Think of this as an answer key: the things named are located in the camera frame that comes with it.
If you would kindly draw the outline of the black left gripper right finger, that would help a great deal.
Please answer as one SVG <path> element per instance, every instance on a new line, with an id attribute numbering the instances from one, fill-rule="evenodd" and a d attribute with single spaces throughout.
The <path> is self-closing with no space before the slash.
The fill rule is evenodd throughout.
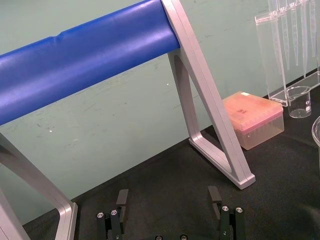
<path id="1" fill-rule="evenodd" d="M 219 240 L 245 240 L 245 210 L 241 206 L 234 208 L 224 204 L 216 186 L 208 186 L 208 196 L 217 220 Z"/>

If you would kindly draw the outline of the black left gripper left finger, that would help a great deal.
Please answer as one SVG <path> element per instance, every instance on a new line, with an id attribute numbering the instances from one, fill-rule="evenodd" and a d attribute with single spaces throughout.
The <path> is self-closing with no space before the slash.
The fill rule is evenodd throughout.
<path id="1" fill-rule="evenodd" d="M 110 212 L 98 212 L 96 215 L 98 240 L 123 240 L 127 221 L 127 201 L 129 189 L 121 189 Z"/>

